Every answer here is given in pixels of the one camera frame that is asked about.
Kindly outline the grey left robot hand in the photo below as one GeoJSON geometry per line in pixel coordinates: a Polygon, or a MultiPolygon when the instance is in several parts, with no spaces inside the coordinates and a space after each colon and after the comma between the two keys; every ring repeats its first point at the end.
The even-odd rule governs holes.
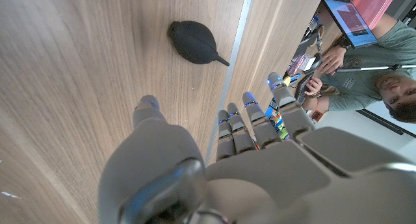
{"type": "Polygon", "coordinates": [[[268,85],[289,133],[246,92],[219,113],[217,160],[144,96],[99,183],[100,223],[414,223],[415,164],[362,137],[316,129],[277,73],[268,85]]]}

